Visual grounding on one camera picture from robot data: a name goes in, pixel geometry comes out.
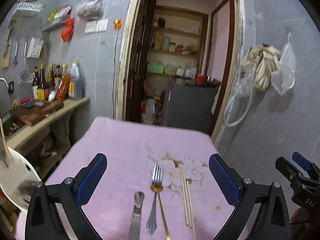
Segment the white wall switch plate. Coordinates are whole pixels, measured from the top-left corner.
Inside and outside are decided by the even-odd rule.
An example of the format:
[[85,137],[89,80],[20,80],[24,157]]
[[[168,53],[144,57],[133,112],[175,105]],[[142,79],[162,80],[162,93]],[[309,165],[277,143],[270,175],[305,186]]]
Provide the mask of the white wall switch plate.
[[107,31],[108,19],[89,21],[86,23],[85,34],[93,34]]

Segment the clear plastic bag on wall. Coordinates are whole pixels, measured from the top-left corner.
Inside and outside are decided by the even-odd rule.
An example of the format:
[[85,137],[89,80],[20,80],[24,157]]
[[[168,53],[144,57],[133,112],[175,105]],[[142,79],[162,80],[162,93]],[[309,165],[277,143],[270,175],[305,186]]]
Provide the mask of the clear plastic bag on wall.
[[288,32],[287,44],[282,49],[279,69],[271,74],[271,85],[283,96],[294,87],[296,81],[296,58],[291,46],[291,33]]

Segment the grey bag hanging on wall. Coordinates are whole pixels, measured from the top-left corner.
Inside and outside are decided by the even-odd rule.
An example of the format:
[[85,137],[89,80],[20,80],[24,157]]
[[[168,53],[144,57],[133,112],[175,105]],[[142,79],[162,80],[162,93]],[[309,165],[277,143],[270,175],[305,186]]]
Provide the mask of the grey bag hanging on wall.
[[103,15],[102,3],[100,0],[86,0],[76,7],[76,14],[83,20],[99,20]]

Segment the green box on shelf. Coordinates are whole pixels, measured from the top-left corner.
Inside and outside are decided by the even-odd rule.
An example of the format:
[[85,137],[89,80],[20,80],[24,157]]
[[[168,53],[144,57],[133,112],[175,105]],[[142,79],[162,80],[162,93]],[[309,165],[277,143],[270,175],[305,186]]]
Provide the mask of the green box on shelf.
[[147,72],[151,74],[163,74],[164,66],[159,64],[148,64]]

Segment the grey cabinet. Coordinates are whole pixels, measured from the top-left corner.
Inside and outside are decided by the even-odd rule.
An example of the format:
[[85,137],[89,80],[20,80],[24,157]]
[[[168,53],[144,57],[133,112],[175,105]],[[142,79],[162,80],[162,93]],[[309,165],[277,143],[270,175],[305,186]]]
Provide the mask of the grey cabinet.
[[217,86],[170,84],[164,91],[161,125],[208,133],[218,90]]

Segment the red plastic bag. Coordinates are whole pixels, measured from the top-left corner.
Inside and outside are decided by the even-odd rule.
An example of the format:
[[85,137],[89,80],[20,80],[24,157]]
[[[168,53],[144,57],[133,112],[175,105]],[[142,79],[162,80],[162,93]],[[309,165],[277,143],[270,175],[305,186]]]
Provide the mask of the red plastic bag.
[[61,38],[62,38],[63,42],[68,42],[71,39],[71,37],[73,35],[73,30],[74,30],[74,20],[75,20],[75,18],[68,18],[67,19],[66,25],[61,33]]

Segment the silver butter knife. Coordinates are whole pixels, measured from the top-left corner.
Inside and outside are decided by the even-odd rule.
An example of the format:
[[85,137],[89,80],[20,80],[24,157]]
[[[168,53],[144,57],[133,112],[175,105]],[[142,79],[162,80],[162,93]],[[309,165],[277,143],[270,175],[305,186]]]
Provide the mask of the silver butter knife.
[[139,240],[140,238],[140,223],[144,197],[145,195],[142,191],[135,192],[133,214],[127,238],[128,240]]

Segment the gold spoon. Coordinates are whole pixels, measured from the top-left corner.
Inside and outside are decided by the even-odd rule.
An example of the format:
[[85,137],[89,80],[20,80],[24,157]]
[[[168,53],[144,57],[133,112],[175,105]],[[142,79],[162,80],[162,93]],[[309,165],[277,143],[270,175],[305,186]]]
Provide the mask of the gold spoon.
[[155,191],[157,193],[157,198],[159,198],[159,205],[160,205],[160,209],[161,209],[161,216],[162,216],[162,220],[163,220],[163,225],[164,225],[164,230],[165,230],[165,236],[166,239],[171,239],[170,238],[170,233],[169,233],[169,229],[167,226],[167,221],[165,219],[165,214],[164,214],[164,210],[163,210],[163,205],[162,205],[162,201],[161,201],[161,197],[160,197],[160,193],[163,190],[163,186],[159,185],[159,186],[150,186],[150,189]]

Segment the white work gloves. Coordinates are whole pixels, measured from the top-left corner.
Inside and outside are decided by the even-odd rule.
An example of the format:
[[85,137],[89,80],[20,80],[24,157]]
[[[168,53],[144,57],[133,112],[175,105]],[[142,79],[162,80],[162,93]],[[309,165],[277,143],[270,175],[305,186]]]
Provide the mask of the white work gloves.
[[264,92],[273,72],[280,69],[278,56],[281,55],[274,46],[251,46],[240,61],[241,66],[254,68],[253,87]]

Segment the kitchen counter shelf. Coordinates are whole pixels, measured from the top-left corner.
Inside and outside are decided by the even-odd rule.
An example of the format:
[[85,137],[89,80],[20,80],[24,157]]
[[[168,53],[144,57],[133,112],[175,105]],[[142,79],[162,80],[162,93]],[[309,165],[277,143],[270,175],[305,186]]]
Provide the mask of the kitchen counter shelf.
[[6,140],[7,146],[16,151],[19,150],[23,145],[25,145],[29,140],[31,140],[32,137],[37,135],[37,133],[40,133],[46,127],[49,127],[52,123],[56,122],[56,120],[61,119],[66,114],[73,113],[75,109],[88,103],[89,101],[89,96],[86,96],[80,100],[65,100],[64,106],[60,110],[52,114],[49,114],[48,117],[44,118],[34,126],[24,126],[17,133],[9,137]]

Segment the wooden cutting board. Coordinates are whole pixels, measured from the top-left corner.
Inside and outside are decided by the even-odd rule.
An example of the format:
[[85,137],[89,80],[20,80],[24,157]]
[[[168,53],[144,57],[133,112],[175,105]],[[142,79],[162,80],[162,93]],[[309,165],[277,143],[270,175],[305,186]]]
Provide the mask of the wooden cutting board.
[[34,126],[38,122],[64,107],[63,102],[34,101],[33,106],[26,108],[21,105],[10,111],[10,115],[28,126]]

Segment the silver fork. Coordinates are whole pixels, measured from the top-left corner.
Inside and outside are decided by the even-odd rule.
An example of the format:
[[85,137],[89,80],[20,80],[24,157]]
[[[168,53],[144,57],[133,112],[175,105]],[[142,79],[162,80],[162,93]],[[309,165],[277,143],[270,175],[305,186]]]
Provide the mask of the silver fork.
[[[163,165],[156,163],[154,165],[153,172],[152,172],[151,185],[152,186],[162,185],[162,181],[163,181]],[[148,221],[146,223],[146,230],[149,236],[153,235],[157,228],[157,222],[156,222],[157,193],[153,190],[152,192],[153,192],[152,207],[148,217]]]

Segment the orange wall hook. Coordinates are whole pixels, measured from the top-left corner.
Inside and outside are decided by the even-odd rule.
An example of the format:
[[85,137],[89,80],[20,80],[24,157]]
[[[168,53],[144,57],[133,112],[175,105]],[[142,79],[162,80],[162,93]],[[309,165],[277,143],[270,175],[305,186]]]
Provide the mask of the orange wall hook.
[[113,27],[114,29],[116,30],[120,30],[123,26],[123,21],[122,19],[116,19],[114,22],[113,22]]

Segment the pink floral tablecloth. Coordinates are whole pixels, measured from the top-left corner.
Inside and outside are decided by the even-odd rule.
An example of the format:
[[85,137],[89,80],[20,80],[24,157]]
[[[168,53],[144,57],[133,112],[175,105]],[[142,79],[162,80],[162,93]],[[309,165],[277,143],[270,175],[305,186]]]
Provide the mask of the pink floral tablecloth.
[[47,184],[75,176],[97,153],[107,157],[107,170],[83,210],[103,239],[127,239],[133,213],[134,194],[145,195],[140,227],[141,239],[165,239],[159,198],[157,229],[149,236],[146,223],[152,207],[150,189],[156,163],[163,165],[160,193],[172,239],[193,239],[185,224],[181,163],[189,183],[196,239],[213,239],[234,208],[227,203],[213,178],[208,160],[216,152],[204,133],[96,118],[85,135],[71,148]]

